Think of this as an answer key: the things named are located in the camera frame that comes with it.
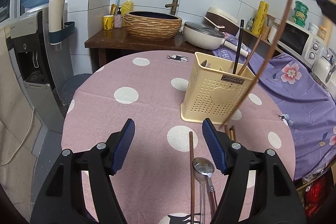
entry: green container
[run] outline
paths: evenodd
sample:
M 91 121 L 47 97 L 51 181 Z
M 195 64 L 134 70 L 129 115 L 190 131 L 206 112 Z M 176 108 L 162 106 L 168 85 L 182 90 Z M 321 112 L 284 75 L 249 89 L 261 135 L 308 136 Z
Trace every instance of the green container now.
M 304 21 L 302 21 L 301 19 L 293 16 L 292 17 L 292 22 L 294 22 L 295 24 L 299 25 L 300 27 L 305 27 L 306 23 Z
M 292 21 L 295 22 L 297 25 L 304 27 L 308 11 L 309 9 L 307 5 L 305 5 L 301 1 L 296 1 Z

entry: yellow soap bottle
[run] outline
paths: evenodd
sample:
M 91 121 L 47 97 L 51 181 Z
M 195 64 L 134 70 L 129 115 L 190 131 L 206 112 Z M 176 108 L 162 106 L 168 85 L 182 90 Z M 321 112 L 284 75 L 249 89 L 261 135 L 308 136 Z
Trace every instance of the yellow soap bottle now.
M 134 3 L 132 0 L 127 0 L 122 6 L 121 6 L 121 14 L 125 15 L 127 12 L 133 11 Z

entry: metal spoon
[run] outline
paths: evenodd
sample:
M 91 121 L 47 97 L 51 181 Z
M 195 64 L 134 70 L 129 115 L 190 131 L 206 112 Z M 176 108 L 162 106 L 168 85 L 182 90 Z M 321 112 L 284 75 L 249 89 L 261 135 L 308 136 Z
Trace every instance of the metal spoon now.
M 199 223 L 205 224 L 205 184 L 208 180 L 208 177 L 202 175 L 196 169 L 194 170 L 194 177 L 201 184 L 201 204 L 200 204 L 201 218 Z
M 209 178 L 211 217 L 213 217 L 217 210 L 216 192 L 211 179 L 211 176 L 215 171 L 215 167 L 213 166 L 211 161 L 203 157 L 194 158 L 193 165 L 195 170 L 197 170 L 200 174 L 205 175 Z

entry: beige plastic basket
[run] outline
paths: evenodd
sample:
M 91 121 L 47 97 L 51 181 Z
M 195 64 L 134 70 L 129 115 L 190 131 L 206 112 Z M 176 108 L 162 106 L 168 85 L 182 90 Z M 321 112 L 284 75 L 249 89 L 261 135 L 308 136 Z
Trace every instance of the beige plastic basket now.
M 201 66 L 207 60 L 211 68 Z M 237 72 L 243 64 L 238 63 Z M 234 75 L 234 62 L 216 56 L 195 52 L 193 69 L 184 101 L 181 118 L 187 122 L 203 122 L 210 118 L 213 124 L 223 124 L 235 109 L 255 75 L 246 67 Z

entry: round table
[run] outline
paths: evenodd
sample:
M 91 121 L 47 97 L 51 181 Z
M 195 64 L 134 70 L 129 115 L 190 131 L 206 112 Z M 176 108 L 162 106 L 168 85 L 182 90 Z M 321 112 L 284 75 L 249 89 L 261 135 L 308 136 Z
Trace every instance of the round table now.
M 140 52 L 117 59 L 96 71 L 75 93 L 63 128 L 62 148 L 86 151 L 120 131 L 127 118 L 135 122 L 135 135 L 124 165 L 111 177 L 115 194 L 128 223 L 173 224 L 190 214 L 189 131 L 194 132 L 194 155 L 212 161 L 202 135 L 202 124 L 180 117 L 194 55 L 185 52 Z M 293 178 L 295 150 L 289 127 L 280 109 L 256 85 L 228 121 L 236 128 L 236 140 L 247 149 L 273 148 Z M 216 126 L 224 132 L 224 126 Z M 85 203 L 97 219 L 83 172 Z M 241 219 L 249 216 L 255 172 L 250 171 Z M 226 176 L 212 177 L 218 202 Z M 195 213 L 200 190 L 196 181 Z M 206 223 L 210 223 L 206 198 Z

